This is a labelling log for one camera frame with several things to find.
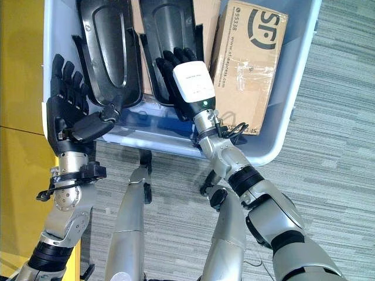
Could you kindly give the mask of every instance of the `printed logo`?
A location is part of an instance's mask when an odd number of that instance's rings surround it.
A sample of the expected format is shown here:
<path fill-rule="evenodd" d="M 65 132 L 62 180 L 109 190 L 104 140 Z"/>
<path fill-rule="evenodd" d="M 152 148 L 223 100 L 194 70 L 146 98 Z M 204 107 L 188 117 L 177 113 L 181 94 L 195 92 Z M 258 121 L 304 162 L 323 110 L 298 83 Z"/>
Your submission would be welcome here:
<path fill-rule="evenodd" d="M 280 17 L 275 13 L 266 15 L 266 11 L 263 11 L 259 15 L 258 11 L 259 10 L 257 9 L 251 11 L 247 24 L 248 37 L 257 47 L 265 50 L 272 50 L 276 47 L 276 43 L 274 42 Z"/>

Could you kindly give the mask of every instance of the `robot forearm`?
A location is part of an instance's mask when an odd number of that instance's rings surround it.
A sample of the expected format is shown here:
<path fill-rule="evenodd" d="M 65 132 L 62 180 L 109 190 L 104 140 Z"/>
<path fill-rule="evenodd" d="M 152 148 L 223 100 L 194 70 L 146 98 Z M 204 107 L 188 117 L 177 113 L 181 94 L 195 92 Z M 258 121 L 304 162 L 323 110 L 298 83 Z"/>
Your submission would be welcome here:
<path fill-rule="evenodd" d="M 53 208 L 17 281 L 62 280 L 73 247 L 88 225 L 96 199 L 93 181 L 98 177 L 105 177 L 105 168 L 97 162 L 89 163 L 85 153 L 64 152 L 59 156 L 59 167 L 53 169 L 53 184 L 39 197 L 46 201 L 53 191 Z"/>
<path fill-rule="evenodd" d="M 250 165 L 229 139 L 219 137 L 212 110 L 194 118 L 203 153 L 213 172 L 208 185 L 224 178 L 250 210 L 248 229 L 258 243 L 274 251 L 277 281 L 344 280 L 327 253 L 305 236 L 304 224 L 292 201 Z"/>

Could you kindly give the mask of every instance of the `blue storage bin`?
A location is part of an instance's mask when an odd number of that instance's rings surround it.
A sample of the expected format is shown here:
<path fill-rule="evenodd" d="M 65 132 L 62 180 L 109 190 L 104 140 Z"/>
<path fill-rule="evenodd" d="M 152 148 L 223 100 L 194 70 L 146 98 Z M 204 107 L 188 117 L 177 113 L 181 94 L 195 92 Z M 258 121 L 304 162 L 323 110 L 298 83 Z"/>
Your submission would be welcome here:
<path fill-rule="evenodd" d="M 251 0 L 289 16 L 277 73 L 258 136 L 244 136 L 238 147 L 247 159 L 260 166 L 272 161 L 280 152 L 294 102 L 306 65 L 321 0 Z M 223 11 L 227 0 L 221 2 Z M 52 60 L 60 53 L 80 69 L 72 35 L 80 35 L 76 0 L 45 0 L 43 100 L 50 95 Z M 90 112 L 100 110 L 90 104 Z M 123 110 L 121 122 L 100 138 L 101 141 L 135 148 L 158 150 L 189 157 L 204 157 L 193 145 L 193 124 L 180 122 L 173 108 L 159 105 L 152 96 L 135 107 Z"/>

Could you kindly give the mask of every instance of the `sf express box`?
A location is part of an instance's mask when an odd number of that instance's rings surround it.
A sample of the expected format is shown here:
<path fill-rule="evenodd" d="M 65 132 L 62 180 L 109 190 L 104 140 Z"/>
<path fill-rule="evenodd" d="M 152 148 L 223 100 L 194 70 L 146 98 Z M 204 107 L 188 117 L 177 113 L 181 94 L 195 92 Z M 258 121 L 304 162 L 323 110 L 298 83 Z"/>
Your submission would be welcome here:
<path fill-rule="evenodd" d="M 287 15 L 241 1 L 229 1 L 220 17 L 210 74 L 216 108 L 230 129 L 246 122 L 245 134 L 260 133 L 287 20 Z"/>

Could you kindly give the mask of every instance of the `cardboard box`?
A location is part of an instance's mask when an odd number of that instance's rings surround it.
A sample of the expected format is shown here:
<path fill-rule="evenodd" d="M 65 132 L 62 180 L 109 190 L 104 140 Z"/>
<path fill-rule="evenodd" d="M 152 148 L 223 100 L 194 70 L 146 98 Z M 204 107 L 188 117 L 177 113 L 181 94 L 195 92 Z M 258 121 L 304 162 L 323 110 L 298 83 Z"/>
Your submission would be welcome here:
<path fill-rule="evenodd" d="M 219 19 L 210 74 L 216 108 L 229 128 L 246 122 L 244 133 L 260 133 L 287 20 L 268 8 L 228 2 Z"/>
<path fill-rule="evenodd" d="M 195 24 L 203 24 L 203 50 L 204 50 L 204 61 L 206 62 L 207 68 L 210 66 L 210 58 L 212 53 L 212 46 L 215 37 L 217 18 L 219 17 L 220 0 L 193 0 L 194 3 L 194 14 Z M 145 33 L 141 10 L 139 8 L 139 0 L 131 0 L 133 8 L 133 20 L 134 29 L 137 34 Z M 141 57 L 142 57 L 142 73 L 144 82 L 144 93 L 152 94 L 151 83 L 148 75 L 148 69 L 146 64 L 146 58 L 141 45 Z"/>

